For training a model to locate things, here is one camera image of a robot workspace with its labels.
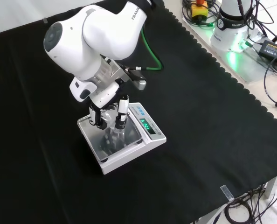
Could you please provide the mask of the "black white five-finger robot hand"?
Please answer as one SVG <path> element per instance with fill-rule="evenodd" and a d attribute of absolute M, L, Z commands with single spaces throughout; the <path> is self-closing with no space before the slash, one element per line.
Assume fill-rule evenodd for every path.
<path fill-rule="evenodd" d="M 107 125 L 101 117 L 102 110 L 107 110 L 110 105 L 118 103 L 118 114 L 115 119 L 115 128 L 123 130 L 125 128 L 129 108 L 129 96 L 122 92 L 124 85 L 122 79 L 117 79 L 112 82 L 107 88 L 99 92 L 97 95 L 90 98 L 90 124 L 104 130 Z"/>

